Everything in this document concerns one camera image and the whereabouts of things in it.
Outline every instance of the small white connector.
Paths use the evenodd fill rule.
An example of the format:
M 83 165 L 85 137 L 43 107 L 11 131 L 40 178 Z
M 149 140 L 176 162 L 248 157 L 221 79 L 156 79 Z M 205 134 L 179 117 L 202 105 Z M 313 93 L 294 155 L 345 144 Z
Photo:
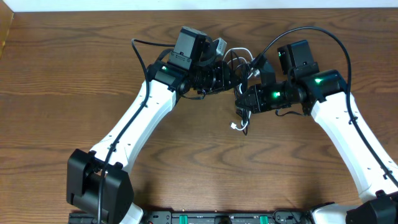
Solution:
M 234 122 L 230 122 L 229 125 L 231 126 L 232 129 L 236 129 L 236 124 Z

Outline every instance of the wood grain surface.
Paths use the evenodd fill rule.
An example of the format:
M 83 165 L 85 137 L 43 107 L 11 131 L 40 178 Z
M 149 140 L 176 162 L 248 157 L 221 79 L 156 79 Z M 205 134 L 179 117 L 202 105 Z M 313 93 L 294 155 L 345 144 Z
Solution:
M 67 222 L 76 209 L 65 196 L 68 157 L 111 130 L 144 80 L 130 39 L 174 43 L 182 25 L 255 55 L 287 29 L 332 31 L 350 52 L 358 107 L 398 159 L 398 9 L 17 13 L 0 60 L 0 223 Z M 285 77 L 276 49 L 302 39 L 321 70 L 346 76 L 338 45 L 302 31 L 268 52 L 277 79 Z M 162 50 L 138 48 L 147 65 Z M 248 136 L 229 128 L 238 118 L 232 91 L 181 99 L 137 158 L 135 202 L 188 211 L 360 203 L 348 169 L 311 117 L 256 114 Z

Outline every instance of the robotic arm link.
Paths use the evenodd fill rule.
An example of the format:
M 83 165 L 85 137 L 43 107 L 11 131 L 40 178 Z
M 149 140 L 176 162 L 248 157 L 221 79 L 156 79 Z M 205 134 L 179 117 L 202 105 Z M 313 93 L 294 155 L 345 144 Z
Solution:
M 202 99 L 244 82 L 224 60 L 218 60 L 223 56 L 225 48 L 226 42 L 221 38 L 212 41 L 203 32 L 182 27 L 174 49 L 165 50 L 158 60 L 148 66 L 147 80 L 142 84 L 137 98 L 111 132 L 88 153 L 76 149 L 70 156 L 67 202 L 88 213 L 97 214 L 101 182 L 97 173 L 105 170 L 107 175 L 104 178 L 101 220 L 105 223 L 124 224 L 142 222 L 144 212 L 133 203 L 134 191 L 129 179 L 134 161 L 160 120 L 174 108 L 181 97 L 187 98 L 184 94 L 191 88 L 202 94 L 193 99 Z M 260 74 L 261 84 L 250 86 L 243 92 L 235 102 L 237 108 L 253 114 L 271 110 L 276 110 L 277 113 L 279 109 L 290 108 L 292 104 L 302 104 L 304 115 L 312 116 L 336 146 L 364 204 L 360 207 L 328 204 L 303 213 L 299 219 L 296 218 L 296 213 L 282 212 L 285 218 L 280 219 L 281 215 L 278 215 L 278 221 L 275 211 L 271 216 L 258 215 L 257 220 L 254 216 L 250 223 L 394 223 L 398 188 L 392 179 L 395 180 L 398 166 L 365 123 L 354 97 L 351 94 L 347 97 L 350 80 L 347 85 L 336 70 L 320 72 L 318 64 L 313 61 L 308 42 L 302 40 L 278 48 L 287 80 L 276 82 L 274 69 L 266 58 L 265 51 L 247 64 L 252 72 Z M 169 54 L 169 59 L 163 62 L 162 58 L 166 54 Z M 146 105 L 127 126 L 121 138 L 116 140 L 117 145 L 113 146 L 116 136 L 126 128 L 131 117 L 142 106 L 147 93 L 146 82 L 149 82 Z M 350 107 L 347 106 L 346 99 L 350 100 Z M 355 116 L 354 121 L 349 113 L 351 110 Z M 373 152 L 368 150 L 357 133 L 354 122 L 362 130 Z M 106 164 L 104 161 L 108 153 L 111 156 Z M 183 215 L 180 215 L 180 224 L 187 224 L 181 216 Z

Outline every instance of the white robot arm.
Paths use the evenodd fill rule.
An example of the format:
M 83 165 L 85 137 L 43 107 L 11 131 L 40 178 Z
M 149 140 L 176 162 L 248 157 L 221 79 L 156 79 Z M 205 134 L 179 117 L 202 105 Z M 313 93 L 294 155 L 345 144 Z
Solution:
M 383 149 L 375 135 L 369 129 L 356 106 L 351 95 L 351 108 L 358 118 L 356 122 L 364 133 L 381 161 L 395 176 L 398 173 L 397 164 Z M 376 199 L 376 192 L 383 190 L 386 194 L 398 191 L 392 181 L 385 177 L 384 171 L 369 152 L 354 126 L 349 123 L 350 118 L 345 103 L 346 94 L 336 93 L 326 97 L 326 101 L 315 103 L 311 115 L 336 146 L 344 163 L 347 165 L 362 202 Z M 341 206 L 337 204 L 327 205 L 312 212 L 315 223 L 346 223 L 347 211 L 357 206 Z
M 119 143 L 116 145 L 116 150 L 112 153 L 109 160 L 110 165 L 115 165 L 117 162 L 121 163 L 123 165 L 123 170 L 128 174 L 130 174 L 134 161 L 150 134 L 152 134 L 159 121 L 173 109 L 176 103 L 176 92 L 168 90 L 167 85 L 152 80 L 149 82 L 149 86 L 149 99 L 146 106 L 123 134 Z M 90 149 L 90 151 L 96 152 L 95 158 L 105 161 L 105 157 L 110 149 L 110 144 L 114 142 L 116 136 L 138 110 L 145 95 L 146 83 L 144 82 L 137 98 L 117 125 L 99 143 L 95 144 Z M 142 214 L 142 209 L 132 203 L 121 223 L 139 223 Z

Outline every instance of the green connector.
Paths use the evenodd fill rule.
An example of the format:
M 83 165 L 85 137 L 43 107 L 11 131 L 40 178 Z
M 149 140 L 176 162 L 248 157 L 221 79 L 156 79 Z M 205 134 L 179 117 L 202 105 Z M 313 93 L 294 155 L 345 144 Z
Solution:
M 180 224 L 188 224 L 188 215 L 180 215 Z
M 268 224 L 269 222 L 268 222 L 268 216 L 261 216 L 260 217 L 260 224 Z

